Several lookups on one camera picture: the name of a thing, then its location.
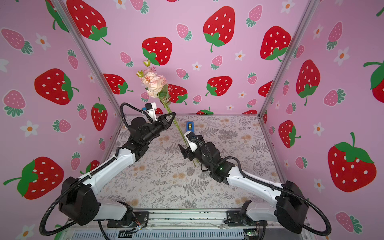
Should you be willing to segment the blue tape dispenser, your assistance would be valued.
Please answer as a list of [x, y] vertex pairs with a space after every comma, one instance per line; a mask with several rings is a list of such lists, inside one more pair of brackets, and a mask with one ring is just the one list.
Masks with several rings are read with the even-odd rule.
[[194, 132], [195, 131], [195, 124], [194, 124], [194, 122], [192, 122], [192, 121], [187, 122], [186, 129], [187, 129], [187, 132], [188, 131]]

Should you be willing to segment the pink artificial flower bouquet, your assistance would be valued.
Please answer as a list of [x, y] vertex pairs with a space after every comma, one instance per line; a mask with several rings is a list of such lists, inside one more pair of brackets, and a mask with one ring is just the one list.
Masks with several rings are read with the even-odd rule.
[[156, 73], [156, 67], [151, 67], [150, 60], [143, 61], [143, 64], [147, 68], [138, 71], [136, 75], [141, 79], [147, 94], [152, 98], [159, 99], [167, 112], [171, 113], [171, 96], [169, 93], [169, 84], [167, 79]]

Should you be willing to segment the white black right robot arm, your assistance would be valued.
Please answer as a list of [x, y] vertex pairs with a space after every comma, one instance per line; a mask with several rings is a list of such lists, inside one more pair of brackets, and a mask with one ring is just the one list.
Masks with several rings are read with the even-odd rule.
[[202, 171], [208, 172], [216, 182], [243, 189], [270, 204], [269, 211], [262, 214], [256, 211], [255, 205], [247, 203], [242, 212], [245, 221], [278, 222], [296, 234], [305, 228], [310, 204], [296, 184], [290, 181], [274, 183], [246, 173], [237, 158], [222, 158], [216, 146], [212, 142], [204, 142], [201, 136], [191, 137], [187, 148], [179, 148], [185, 159], [198, 160]]

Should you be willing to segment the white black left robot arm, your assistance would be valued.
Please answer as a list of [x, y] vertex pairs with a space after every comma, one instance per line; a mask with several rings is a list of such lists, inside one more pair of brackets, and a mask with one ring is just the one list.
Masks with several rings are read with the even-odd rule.
[[153, 123], [142, 117], [132, 120], [127, 142], [117, 148], [106, 162], [79, 178], [67, 178], [62, 187], [66, 193], [59, 202], [59, 211], [80, 226], [93, 221], [116, 221], [122, 226], [131, 226], [135, 215], [133, 208], [124, 203], [101, 203], [96, 196], [102, 188], [122, 170], [137, 162], [147, 152], [151, 141], [172, 125], [176, 113], [161, 115]]

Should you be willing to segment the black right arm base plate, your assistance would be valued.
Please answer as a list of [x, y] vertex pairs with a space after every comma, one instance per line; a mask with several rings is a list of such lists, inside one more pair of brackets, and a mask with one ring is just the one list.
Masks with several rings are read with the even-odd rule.
[[267, 221], [256, 222], [240, 211], [227, 211], [226, 215], [224, 224], [230, 227], [266, 227], [268, 225]]

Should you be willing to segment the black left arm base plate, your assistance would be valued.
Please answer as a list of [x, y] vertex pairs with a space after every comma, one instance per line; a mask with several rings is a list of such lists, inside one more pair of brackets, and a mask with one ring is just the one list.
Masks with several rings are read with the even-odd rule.
[[150, 212], [134, 211], [132, 213], [126, 214], [122, 220], [119, 220], [119, 221], [109, 220], [107, 224], [107, 228], [133, 229], [138, 226], [145, 228], [148, 224], [149, 216], [150, 216]]

